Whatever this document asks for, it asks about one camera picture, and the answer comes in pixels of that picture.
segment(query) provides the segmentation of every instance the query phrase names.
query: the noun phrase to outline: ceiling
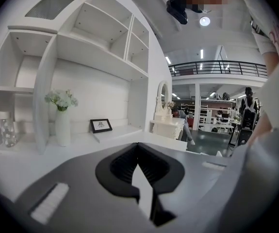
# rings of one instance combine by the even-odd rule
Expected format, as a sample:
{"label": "ceiling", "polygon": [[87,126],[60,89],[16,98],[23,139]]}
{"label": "ceiling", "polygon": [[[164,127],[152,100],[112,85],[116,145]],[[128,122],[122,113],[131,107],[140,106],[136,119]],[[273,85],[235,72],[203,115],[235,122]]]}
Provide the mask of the ceiling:
{"label": "ceiling", "polygon": [[[208,98],[212,92],[217,92],[220,96],[223,93],[228,93],[231,99],[236,99],[245,94],[245,85],[237,84],[201,84],[200,95],[203,98]],[[251,86],[253,91],[253,97],[257,97],[259,87]],[[177,95],[181,100],[190,100],[191,97],[195,97],[195,85],[194,84],[179,84],[173,85],[173,93]]]}
{"label": "ceiling", "polygon": [[205,59],[214,60],[219,45],[256,48],[251,34],[250,15],[243,0],[227,0],[208,16],[210,25],[203,27],[199,19],[204,14],[186,10],[188,24],[181,25],[167,11],[168,0],[133,0],[146,17],[166,56],[172,63],[198,61],[200,49]]}

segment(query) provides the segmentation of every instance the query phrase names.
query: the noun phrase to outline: white table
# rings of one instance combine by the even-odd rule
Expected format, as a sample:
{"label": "white table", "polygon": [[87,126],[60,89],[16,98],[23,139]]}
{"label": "white table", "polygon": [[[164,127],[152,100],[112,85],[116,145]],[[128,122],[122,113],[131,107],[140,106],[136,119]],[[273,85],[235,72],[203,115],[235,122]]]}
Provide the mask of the white table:
{"label": "white table", "polygon": [[165,136],[171,139],[178,139],[184,126],[183,118],[170,118],[164,121],[151,120],[154,123],[152,132],[157,135]]}

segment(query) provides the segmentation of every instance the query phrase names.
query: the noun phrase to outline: glass bottle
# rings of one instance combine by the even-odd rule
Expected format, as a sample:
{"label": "glass bottle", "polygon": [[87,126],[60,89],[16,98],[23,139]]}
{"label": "glass bottle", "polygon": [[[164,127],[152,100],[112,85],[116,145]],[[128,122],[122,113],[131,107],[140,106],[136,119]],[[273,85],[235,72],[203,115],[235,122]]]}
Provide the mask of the glass bottle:
{"label": "glass bottle", "polygon": [[2,141],[6,147],[10,148],[16,144],[14,124],[9,111],[0,111],[0,130]]}

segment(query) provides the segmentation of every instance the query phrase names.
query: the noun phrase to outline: white vase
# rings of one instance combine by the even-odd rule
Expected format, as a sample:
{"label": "white vase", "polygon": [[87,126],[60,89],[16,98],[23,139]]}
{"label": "white vase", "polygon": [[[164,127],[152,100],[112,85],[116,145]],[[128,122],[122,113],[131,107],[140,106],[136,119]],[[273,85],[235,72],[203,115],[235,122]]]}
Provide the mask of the white vase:
{"label": "white vase", "polygon": [[58,145],[66,147],[70,145],[70,121],[68,110],[56,112],[55,133]]}

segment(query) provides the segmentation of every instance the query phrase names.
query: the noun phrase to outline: ceiling light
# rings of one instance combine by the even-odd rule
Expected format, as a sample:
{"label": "ceiling light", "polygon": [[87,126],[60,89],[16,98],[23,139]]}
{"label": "ceiling light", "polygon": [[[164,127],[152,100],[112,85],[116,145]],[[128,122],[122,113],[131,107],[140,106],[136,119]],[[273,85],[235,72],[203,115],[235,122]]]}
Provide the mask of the ceiling light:
{"label": "ceiling light", "polygon": [[172,64],[172,63],[170,62],[170,60],[169,60],[168,57],[165,57],[165,59],[167,60],[167,62],[168,62],[169,64]]}
{"label": "ceiling light", "polygon": [[211,20],[208,18],[208,17],[202,17],[200,20],[199,20],[199,23],[202,25],[202,26],[208,26],[210,24]]}

